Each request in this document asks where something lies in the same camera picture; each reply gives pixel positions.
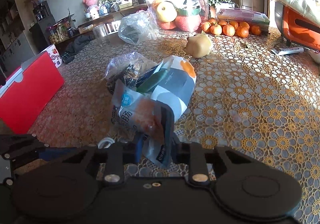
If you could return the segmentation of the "pink purple box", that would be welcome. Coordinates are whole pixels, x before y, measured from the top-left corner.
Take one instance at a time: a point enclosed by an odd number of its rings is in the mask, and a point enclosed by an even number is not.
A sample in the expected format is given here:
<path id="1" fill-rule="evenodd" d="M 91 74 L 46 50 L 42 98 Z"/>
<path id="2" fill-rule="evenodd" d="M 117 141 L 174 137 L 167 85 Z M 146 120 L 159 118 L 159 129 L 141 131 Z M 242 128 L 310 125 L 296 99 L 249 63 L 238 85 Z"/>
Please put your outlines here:
<path id="1" fill-rule="evenodd" d="M 257 25 L 262 31 L 267 32 L 270 20 L 264 13 L 239 8 L 220 9 L 216 16 L 220 20 L 247 22 L 249 25 Z"/>

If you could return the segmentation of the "clear plastic fruit bin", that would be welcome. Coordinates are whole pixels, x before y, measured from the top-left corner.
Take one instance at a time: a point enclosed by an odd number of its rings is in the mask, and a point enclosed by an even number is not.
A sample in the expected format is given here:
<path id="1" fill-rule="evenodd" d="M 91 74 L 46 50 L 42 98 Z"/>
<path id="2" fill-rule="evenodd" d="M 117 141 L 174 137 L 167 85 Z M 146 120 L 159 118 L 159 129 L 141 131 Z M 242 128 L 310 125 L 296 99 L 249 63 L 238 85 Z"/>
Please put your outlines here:
<path id="1" fill-rule="evenodd" d="M 172 22 L 161 22 L 157 19 L 156 8 L 158 4 L 163 1 L 168 1 L 172 3 L 177 11 L 177 16 L 190 16 L 190 15 L 200 15 L 201 23 L 200 25 L 207 21 L 209 18 L 209 4 L 208 0 L 146 0 L 148 4 L 149 11 L 155 20 L 157 26 L 163 30 L 180 30 L 176 24 L 175 20 Z"/>

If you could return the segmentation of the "pink plush toy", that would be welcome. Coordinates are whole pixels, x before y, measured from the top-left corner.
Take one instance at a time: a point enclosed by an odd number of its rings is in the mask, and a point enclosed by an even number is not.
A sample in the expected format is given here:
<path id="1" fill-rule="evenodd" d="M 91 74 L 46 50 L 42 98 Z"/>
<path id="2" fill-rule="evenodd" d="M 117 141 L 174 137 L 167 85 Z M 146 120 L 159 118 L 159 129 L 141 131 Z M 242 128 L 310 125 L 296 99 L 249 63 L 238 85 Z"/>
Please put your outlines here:
<path id="1" fill-rule="evenodd" d="M 87 19 L 97 19 L 99 17 L 98 0 L 83 0 L 86 6 L 85 16 Z"/>

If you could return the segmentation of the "red cardboard box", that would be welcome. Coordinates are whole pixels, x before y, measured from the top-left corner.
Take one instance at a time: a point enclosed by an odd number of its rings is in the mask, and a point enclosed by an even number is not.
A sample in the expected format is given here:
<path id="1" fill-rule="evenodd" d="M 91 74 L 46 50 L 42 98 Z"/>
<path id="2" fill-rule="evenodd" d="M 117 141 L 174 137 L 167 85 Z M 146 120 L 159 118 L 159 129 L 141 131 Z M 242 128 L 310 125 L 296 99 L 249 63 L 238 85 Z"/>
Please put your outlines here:
<path id="1" fill-rule="evenodd" d="M 24 62 L 1 86 L 1 134 L 26 134 L 63 84 L 46 51 Z"/>

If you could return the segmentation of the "clear drinking glass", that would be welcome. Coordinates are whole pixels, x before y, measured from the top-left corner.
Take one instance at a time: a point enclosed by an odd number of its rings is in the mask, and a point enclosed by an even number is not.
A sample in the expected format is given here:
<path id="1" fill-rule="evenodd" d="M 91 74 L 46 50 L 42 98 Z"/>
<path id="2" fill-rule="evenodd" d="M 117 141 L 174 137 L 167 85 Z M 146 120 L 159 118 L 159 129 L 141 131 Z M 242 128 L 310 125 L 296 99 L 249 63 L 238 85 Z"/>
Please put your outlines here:
<path id="1" fill-rule="evenodd" d="M 95 26 L 93 28 L 93 34 L 100 46 L 110 42 L 105 24 Z"/>

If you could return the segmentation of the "pink mug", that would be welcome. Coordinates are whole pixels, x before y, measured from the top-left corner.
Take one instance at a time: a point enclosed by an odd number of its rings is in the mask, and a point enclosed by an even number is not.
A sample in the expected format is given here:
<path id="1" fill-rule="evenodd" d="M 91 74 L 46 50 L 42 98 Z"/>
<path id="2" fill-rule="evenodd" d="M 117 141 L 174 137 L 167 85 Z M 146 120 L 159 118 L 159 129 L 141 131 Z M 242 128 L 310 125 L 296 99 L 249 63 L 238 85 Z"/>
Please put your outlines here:
<path id="1" fill-rule="evenodd" d="M 62 61 L 60 54 L 54 44 L 48 46 L 42 52 L 48 53 L 48 55 L 50 56 L 50 58 L 56 68 L 59 68 L 62 65 L 63 61 Z"/>

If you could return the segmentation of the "clear bag dark contents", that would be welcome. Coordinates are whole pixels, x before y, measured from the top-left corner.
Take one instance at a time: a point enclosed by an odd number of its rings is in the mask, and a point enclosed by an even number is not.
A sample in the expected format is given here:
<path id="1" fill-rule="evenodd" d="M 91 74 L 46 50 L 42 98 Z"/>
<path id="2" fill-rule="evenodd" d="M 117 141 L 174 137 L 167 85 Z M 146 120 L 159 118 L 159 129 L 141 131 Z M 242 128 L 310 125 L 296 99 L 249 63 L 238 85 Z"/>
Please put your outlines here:
<path id="1" fill-rule="evenodd" d="M 118 29 L 118 37 L 131 45 L 138 45 L 143 41 L 156 40 L 159 28 L 149 11 L 140 10 L 123 17 Z"/>

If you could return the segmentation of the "pile of mandarins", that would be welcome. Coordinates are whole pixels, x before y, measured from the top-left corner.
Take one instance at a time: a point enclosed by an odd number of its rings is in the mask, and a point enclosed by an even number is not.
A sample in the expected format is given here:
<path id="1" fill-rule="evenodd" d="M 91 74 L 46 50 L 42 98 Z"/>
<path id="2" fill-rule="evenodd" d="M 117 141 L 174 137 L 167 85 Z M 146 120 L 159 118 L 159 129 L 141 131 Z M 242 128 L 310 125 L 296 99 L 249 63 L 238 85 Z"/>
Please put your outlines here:
<path id="1" fill-rule="evenodd" d="M 238 36 L 240 38 L 247 38 L 249 34 L 261 35 L 263 32 L 260 26 L 245 21 L 216 20 L 214 18 L 203 22 L 200 25 L 200 29 L 202 32 L 214 36 L 225 35 L 228 37 Z"/>

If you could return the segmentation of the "white tube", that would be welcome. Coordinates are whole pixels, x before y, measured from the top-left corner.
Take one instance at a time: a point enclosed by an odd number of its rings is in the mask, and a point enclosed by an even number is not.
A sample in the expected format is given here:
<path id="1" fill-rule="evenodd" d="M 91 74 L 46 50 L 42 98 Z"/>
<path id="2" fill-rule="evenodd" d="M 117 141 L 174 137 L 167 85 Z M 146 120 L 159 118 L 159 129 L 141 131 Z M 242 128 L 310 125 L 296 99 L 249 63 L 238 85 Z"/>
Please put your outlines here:
<path id="1" fill-rule="evenodd" d="M 302 47 L 272 48 L 271 52 L 277 56 L 285 56 L 289 54 L 303 53 L 304 48 Z"/>

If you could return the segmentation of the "orange grey appliance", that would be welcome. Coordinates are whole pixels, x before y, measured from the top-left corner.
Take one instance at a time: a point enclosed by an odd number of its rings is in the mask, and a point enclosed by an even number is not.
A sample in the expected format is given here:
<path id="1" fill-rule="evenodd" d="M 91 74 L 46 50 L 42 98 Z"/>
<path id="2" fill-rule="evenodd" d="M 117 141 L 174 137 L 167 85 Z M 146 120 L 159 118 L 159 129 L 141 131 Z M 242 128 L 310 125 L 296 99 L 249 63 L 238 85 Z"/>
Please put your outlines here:
<path id="1" fill-rule="evenodd" d="M 274 18 L 288 47 L 295 43 L 319 51 L 319 26 L 281 2 L 275 2 Z"/>

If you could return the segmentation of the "lace tablecloth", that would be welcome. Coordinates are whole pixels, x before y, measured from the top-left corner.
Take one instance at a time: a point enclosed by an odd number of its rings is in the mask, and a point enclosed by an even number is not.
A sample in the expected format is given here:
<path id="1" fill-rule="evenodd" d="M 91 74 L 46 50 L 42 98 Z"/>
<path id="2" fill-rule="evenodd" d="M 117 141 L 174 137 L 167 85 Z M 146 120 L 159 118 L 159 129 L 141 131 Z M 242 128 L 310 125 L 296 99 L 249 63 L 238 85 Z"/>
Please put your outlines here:
<path id="1" fill-rule="evenodd" d="M 302 187 L 295 218 L 319 223 L 319 65 L 308 52 L 274 55 L 272 48 L 285 45 L 274 28 L 267 35 L 211 41 L 211 53 L 199 59 L 184 52 L 184 33 L 167 31 L 137 46 L 92 41 L 59 68 L 64 85 L 29 133 L 54 147 L 118 139 L 107 117 L 111 95 L 104 75 L 110 60 L 138 52 L 159 63 L 177 55 L 197 75 L 188 108 L 175 124 L 179 139 L 205 148 L 228 145 L 291 175 Z"/>

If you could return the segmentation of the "black cloth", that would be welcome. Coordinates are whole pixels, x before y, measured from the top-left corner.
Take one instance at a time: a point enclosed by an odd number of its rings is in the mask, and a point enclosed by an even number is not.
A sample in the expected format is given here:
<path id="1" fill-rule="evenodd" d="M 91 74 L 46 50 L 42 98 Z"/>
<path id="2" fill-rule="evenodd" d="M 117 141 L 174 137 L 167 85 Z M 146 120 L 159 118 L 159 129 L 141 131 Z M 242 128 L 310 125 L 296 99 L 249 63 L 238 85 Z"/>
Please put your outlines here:
<path id="1" fill-rule="evenodd" d="M 87 44 L 95 39 L 95 36 L 80 35 L 72 43 L 69 43 L 65 49 L 65 52 L 71 56 L 77 55 Z"/>

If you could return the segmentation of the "beige pig figurine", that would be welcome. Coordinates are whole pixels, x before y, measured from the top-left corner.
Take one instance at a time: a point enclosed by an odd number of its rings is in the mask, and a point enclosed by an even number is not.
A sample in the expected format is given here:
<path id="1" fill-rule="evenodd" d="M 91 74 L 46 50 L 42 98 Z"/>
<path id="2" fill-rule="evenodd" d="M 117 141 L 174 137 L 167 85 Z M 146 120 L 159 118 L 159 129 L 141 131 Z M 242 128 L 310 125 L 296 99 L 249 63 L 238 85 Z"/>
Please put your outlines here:
<path id="1" fill-rule="evenodd" d="M 212 41 L 205 34 L 196 34 L 187 37 L 184 51 L 193 58 L 202 58 L 212 50 Z"/>

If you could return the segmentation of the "green stick packet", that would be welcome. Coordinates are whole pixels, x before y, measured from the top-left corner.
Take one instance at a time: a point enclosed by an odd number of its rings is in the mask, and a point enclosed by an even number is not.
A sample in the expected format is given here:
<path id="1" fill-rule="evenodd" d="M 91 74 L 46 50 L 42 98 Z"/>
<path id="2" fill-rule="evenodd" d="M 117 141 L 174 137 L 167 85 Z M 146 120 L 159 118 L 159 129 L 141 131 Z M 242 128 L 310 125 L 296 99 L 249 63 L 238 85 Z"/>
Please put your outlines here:
<path id="1" fill-rule="evenodd" d="M 136 91 L 139 93 L 151 93 L 154 88 L 164 79 L 168 72 L 168 69 L 160 69 L 158 72 L 151 75 L 139 87 L 137 87 Z"/>

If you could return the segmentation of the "clear bag black bits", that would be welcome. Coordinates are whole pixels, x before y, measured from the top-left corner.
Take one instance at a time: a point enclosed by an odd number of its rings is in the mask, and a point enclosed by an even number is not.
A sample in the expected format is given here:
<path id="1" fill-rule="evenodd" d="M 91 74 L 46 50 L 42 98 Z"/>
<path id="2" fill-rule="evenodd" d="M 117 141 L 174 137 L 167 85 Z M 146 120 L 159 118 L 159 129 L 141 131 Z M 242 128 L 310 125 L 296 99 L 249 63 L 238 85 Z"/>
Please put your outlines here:
<path id="1" fill-rule="evenodd" d="M 155 63 L 138 52 L 125 53 L 112 58 L 107 65 L 105 79 L 110 94 L 114 94 L 117 80 L 130 89 L 139 87 L 158 72 L 162 63 Z"/>

